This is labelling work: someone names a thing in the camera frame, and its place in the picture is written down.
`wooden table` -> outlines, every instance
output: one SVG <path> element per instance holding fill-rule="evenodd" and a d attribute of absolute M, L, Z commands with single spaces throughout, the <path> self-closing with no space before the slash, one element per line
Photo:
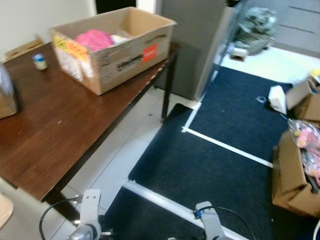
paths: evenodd
<path fill-rule="evenodd" d="M 0 119 L 0 177 L 39 201 L 65 199 L 61 190 L 168 67 L 161 115 L 167 117 L 178 50 L 171 43 L 167 60 L 101 96 L 59 69 L 50 44 L 6 62 L 19 113 Z M 36 70 L 36 53 L 48 69 Z M 79 213 L 71 206 L 56 209 L 72 220 Z"/>

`black cable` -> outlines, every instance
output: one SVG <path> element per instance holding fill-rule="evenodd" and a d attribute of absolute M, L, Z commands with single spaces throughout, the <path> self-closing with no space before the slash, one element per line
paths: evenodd
<path fill-rule="evenodd" d="M 234 211 L 230 210 L 230 209 L 227 209 L 227 208 L 224 208 L 224 207 L 220 207 L 220 206 L 206 206 L 206 207 L 203 207 L 203 208 L 200 208 L 199 210 L 196 210 L 195 212 L 200 212 L 203 211 L 203 210 L 206 210 L 206 209 L 219 209 L 219 210 L 224 210 L 224 211 L 227 211 L 235 216 L 237 216 L 241 222 L 246 226 L 246 228 L 248 229 L 248 231 L 250 232 L 251 236 L 252 236 L 252 239 L 253 240 L 256 240 L 256 237 L 254 235 L 254 233 L 251 231 L 250 227 L 248 226 L 248 224 L 245 222 L 245 220 L 243 220 L 242 217 L 240 217 L 237 213 L 235 213 Z"/>
<path fill-rule="evenodd" d="M 41 216 L 41 218 L 40 218 L 40 222 L 39 222 L 39 231 L 40 231 L 40 236 L 41 236 L 41 239 L 42 239 L 42 240 L 46 240 L 44 231 L 43 231 L 43 229 L 42 229 L 42 224 L 43 224 L 43 221 L 44 221 L 45 216 L 47 215 L 47 213 L 48 213 L 52 208 L 54 208 L 56 205 L 63 204 L 63 203 L 67 203 L 67 202 L 69 202 L 69 201 L 74 201 L 74 200 L 76 200 L 77 198 L 78 198 L 78 197 L 73 197 L 73 198 L 68 198 L 68 199 L 64 199 L 64 200 L 58 201 L 58 202 L 52 204 L 51 206 L 49 206 L 49 207 L 44 211 L 44 213 L 42 214 L 42 216 Z"/>

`pink fabric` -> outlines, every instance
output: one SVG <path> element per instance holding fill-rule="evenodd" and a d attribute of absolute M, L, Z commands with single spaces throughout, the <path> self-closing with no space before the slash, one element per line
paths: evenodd
<path fill-rule="evenodd" d="M 75 41 L 90 48 L 92 52 L 108 48 L 115 44 L 110 34 L 95 29 L 88 30 L 87 32 L 78 35 L 75 38 Z"/>

